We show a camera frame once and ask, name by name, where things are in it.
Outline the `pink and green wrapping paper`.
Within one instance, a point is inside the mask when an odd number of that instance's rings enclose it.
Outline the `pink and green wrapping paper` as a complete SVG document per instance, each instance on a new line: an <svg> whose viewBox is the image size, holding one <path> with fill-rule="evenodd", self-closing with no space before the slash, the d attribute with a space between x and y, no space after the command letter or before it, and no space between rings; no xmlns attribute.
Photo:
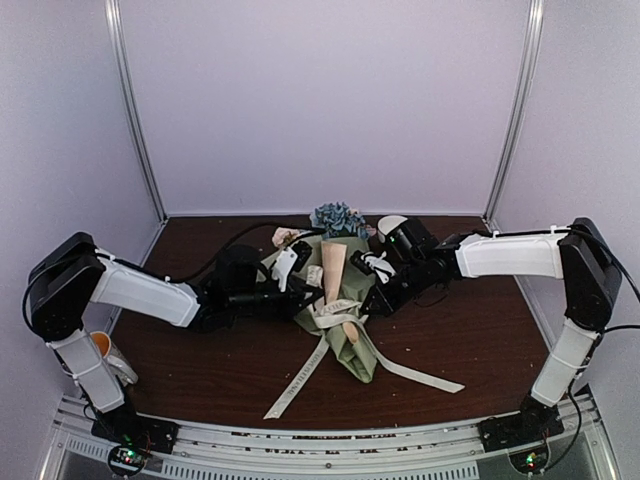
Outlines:
<svg viewBox="0 0 640 480"><path fill-rule="evenodd" d="M294 320L308 333L323 337L338 363L367 384L373 380L378 358L364 332L362 304L374 277L363 274L349 257L357 251L368 252L368 241L358 237L325 240L320 235L303 241L311 247L311 255L290 277L323 288L324 296L296 314Z"/></svg>

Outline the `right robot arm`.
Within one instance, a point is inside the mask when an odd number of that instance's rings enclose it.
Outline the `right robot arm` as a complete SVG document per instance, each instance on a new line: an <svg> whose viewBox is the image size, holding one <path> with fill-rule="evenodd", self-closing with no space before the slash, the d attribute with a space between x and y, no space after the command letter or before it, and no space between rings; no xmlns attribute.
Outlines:
<svg viewBox="0 0 640 480"><path fill-rule="evenodd" d="M563 285L561 333L515 414L483 420L485 451L541 442L563 432L558 404L571 392L611 320L622 282L630 276L595 223L579 217L567 226L525 232L473 231L444 240L414 217L379 221L385 255L357 251L350 261L375 276L362 305L368 315L390 316L435 285L482 277L541 277Z"/></svg>

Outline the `white ribbon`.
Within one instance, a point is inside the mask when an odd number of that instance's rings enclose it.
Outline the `white ribbon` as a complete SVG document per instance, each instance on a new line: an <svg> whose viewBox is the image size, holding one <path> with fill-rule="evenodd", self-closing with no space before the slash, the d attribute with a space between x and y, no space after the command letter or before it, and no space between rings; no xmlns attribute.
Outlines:
<svg viewBox="0 0 640 480"><path fill-rule="evenodd" d="M338 363L365 384L373 380L376 368L381 366L396 376L447 393L455 394L464 389L460 383L395 363L378 350L366 331L368 315L360 312L366 293L373 284L371 277L349 267L343 273L335 299L319 300L298 314L298 325L307 333L316 336L318 343L289 385L266 412L266 419L278 419L284 414L328 352L332 352Z"/></svg>

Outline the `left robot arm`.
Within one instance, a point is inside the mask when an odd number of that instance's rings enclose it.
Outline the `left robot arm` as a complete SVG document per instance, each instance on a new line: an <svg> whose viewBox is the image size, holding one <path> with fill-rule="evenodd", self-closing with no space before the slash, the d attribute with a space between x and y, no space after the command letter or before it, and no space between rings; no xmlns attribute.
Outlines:
<svg viewBox="0 0 640 480"><path fill-rule="evenodd" d="M197 333L228 328L252 315L289 320L324 294L297 276L313 252L308 238L323 232L301 228L269 264L234 235L182 278L148 271L99 248L90 234L77 232L31 270L22 298L23 320L87 398L94 436L141 454L169 454L178 425L136 411L120 375L85 329L87 307L107 305Z"/></svg>

